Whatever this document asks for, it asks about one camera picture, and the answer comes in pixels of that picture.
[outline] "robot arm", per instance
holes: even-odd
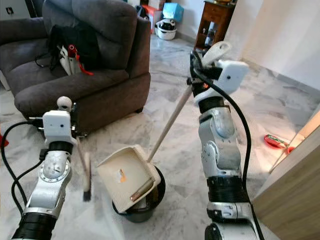
[[[71,131],[71,100],[60,97],[57,104],[58,110],[46,112],[42,117],[48,148],[37,184],[12,237],[15,240],[50,240],[65,200],[66,186],[72,176],[71,154],[77,141]]]
[[[214,45],[209,56],[217,56],[215,65],[207,54],[201,58],[193,51],[190,71],[195,102],[199,106],[201,161],[209,188],[207,214],[213,223],[205,230],[206,240],[263,240],[247,191],[243,187],[241,155],[236,143],[236,128],[224,98],[202,82],[200,75],[217,80],[215,85],[227,94],[240,86],[249,67],[244,62],[221,60],[220,46]]]

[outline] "cardboard box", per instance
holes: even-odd
[[[127,3],[135,7],[142,4],[148,4],[148,0],[128,0]]]
[[[148,5],[142,5],[142,7],[145,9],[145,13],[149,17],[149,21],[151,22],[151,33],[155,34],[155,26],[156,23],[161,20],[162,10],[155,9]]]
[[[148,6],[157,9],[162,10],[164,8],[166,0],[149,0]]]
[[[162,13],[165,19],[174,19],[177,22],[181,22],[182,15],[184,14],[184,8],[178,3],[166,2]]]

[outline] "dustpan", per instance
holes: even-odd
[[[114,152],[97,166],[119,213],[131,208],[161,182],[151,160],[191,93],[192,87],[188,86],[148,158],[140,145],[133,145]]]

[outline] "wooden cabinet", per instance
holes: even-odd
[[[320,240],[319,139],[320,126],[279,163],[253,200],[258,219],[282,240]]]
[[[224,40],[235,9],[234,5],[221,5],[208,1],[204,2],[202,18],[194,46],[198,49],[203,49],[205,47],[205,41],[211,22],[214,23],[215,29],[213,44]]]

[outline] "label on dustpan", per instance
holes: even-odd
[[[118,184],[124,183],[127,180],[125,171],[123,169],[119,169],[115,172],[115,181]]]

